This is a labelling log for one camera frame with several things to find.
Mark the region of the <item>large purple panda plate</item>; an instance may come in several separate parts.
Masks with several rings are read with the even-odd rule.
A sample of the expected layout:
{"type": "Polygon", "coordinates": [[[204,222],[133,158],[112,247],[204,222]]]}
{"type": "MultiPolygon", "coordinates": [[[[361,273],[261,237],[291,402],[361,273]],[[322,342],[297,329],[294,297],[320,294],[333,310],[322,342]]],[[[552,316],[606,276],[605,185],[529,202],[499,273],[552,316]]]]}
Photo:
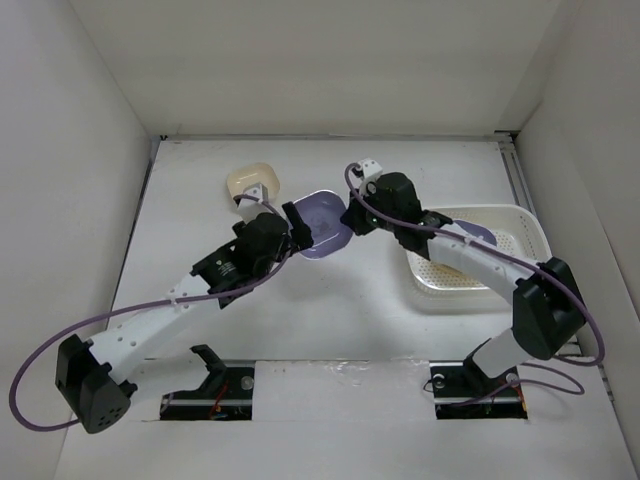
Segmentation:
{"type": "Polygon", "coordinates": [[[319,260],[345,248],[353,232],[341,222],[344,201],[330,190],[319,190],[294,201],[303,222],[310,228],[313,245],[301,251],[308,260],[319,260]]]}

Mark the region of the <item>cream panda plate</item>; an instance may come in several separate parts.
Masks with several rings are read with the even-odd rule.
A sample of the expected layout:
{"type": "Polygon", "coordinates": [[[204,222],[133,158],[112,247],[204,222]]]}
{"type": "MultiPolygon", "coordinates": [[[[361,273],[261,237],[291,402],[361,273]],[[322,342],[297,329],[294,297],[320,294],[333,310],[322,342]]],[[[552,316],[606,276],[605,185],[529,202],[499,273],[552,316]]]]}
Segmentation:
{"type": "Polygon", "coordinates": [[[231,198],[243,194],[249,187],[261,184],[266,188],[267,198],[274,201],[280,191],[280,181],[274,169],[267,163],[258,162],[232,171],[226,180],[231,198]]]}

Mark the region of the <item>small purple panda plate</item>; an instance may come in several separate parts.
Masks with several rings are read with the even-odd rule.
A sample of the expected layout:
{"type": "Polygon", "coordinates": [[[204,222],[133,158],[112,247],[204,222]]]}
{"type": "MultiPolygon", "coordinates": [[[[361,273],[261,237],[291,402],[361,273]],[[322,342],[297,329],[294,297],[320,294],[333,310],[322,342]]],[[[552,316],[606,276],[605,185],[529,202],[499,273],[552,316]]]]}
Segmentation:
{"type": "Polygon", "coordinates": [[[460,219],[455,219],[454,223],[461,229],[463,229],[466,233],[477,237],[490,245],[496,246],[498,244],[496,236],[489,229],[482,225],[460,219]]]}

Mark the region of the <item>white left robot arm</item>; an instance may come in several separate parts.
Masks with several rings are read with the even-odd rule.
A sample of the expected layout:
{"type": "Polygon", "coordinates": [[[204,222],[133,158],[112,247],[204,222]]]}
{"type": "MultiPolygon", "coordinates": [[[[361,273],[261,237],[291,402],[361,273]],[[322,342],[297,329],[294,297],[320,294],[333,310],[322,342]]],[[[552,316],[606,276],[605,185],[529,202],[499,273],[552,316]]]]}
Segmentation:
{"type": "Polygon", "coordinates": [[[195,321],[201,301],[224,309],[268,281],[293,254],[310,248],[313,238],[296,206],[262,212],[234,225],[235,239],[192,266],[157,307],[145,307],[118,327],[81,340],[73,334],[59,346],[55,384],[89,434],[122,419],[148,397],[195,391],[217,395],[227,367],[207,345],[184,356],[158,359],[156,353],[195,321]]]}

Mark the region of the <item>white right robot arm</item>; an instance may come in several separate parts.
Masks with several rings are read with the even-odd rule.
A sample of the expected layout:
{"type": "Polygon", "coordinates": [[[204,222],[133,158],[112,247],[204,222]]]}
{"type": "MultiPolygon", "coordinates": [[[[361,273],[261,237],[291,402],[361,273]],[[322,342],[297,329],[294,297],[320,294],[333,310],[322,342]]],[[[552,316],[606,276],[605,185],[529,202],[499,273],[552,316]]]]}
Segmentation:
{"type": "Polygon", "coordinates": [[[446,215],[425,210],[413,183],[399,172],[366,175],[350,164],[344,177],[349,206],[341,221],[355,235],[390,232],[398,244],[432,263],[454,269],[491,289],[512,308],[512,324],[463,361],[462,381],[473,393],[500,391],[498,379],[530,359],[549,360],[592,318],[568,264],[512,256],[473,236],[446,215]]]}

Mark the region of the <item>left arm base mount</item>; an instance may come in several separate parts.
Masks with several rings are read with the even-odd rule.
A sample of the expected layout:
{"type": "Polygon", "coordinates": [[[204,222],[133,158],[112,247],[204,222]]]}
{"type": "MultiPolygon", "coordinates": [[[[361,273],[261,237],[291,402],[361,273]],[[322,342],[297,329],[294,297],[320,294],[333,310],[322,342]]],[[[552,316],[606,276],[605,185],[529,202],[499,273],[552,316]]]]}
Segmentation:
{"type": "Polygon", "coordinates": [[[195,390],[179,390],[162,397],[161,421],[250,421],[253,413],[255,361],[222,360],[209,346],[191,351],[200,357],[207,376],[195,390]]]}

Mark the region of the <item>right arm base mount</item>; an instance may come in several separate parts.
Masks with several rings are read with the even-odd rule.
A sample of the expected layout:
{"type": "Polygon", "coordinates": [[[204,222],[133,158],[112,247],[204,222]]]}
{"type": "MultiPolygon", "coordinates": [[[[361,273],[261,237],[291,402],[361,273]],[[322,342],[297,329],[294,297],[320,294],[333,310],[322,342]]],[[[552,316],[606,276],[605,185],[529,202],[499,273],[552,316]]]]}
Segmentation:
{"type": "Polygon", "coordinates": [[[466,376],[462,361],[429,364],[429,378],[423,390],[432,396],[437,420],[526,420],[524,395],[513,382],[519,379],[513,367],[483,386],[466,376]]]}

